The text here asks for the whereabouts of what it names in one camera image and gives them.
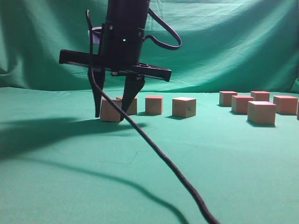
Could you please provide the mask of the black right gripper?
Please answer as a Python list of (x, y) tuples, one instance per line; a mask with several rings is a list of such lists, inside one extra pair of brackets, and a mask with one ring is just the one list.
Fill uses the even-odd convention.
[[(93, 91), (95, 117), (100, 116), (102, 93), (106, 78), (105, 70), (113, 76), (127, 76), (121, 109), (128, 115), (128, 109), (145, 85), (145, 77), (168, 82), (171, 70), (139, 61), (144, 40), (144, 29), (124, 28), (111, 22), (102, 26), (102, 36), (98, 53), (85, 53), (62, 49), (59, 54), (60, 64), (71, 64), (88, 69), (88, 79)], [(92, 34), (89, 36), (90, 51), (93, 49)]]

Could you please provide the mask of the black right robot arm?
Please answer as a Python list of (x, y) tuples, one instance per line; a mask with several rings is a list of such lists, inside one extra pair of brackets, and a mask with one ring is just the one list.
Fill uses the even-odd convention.
[(167, 24), (149, 8), (148, 0), (110, 0), (107, 5), (106, 20), (101, 27), (94, 27), (89, 11), (86, 19), (91, 32), (90, 44), (99, 45), (97, 54), (63, 49), (60, 64), (88, 67), (88, 79), (93, 90), (95, 117), (100, 116), (101, 90), (104, 87), (105, 72), (113, 76), (125, 76), (121, 108), (126, 112), (145, 84), (145, 78), (155, 78), (168, 82), (171, 70), (141, 63), (139, 61), (142, 44), (146, 39), (147, 15), (151, 15), (164, 27)]

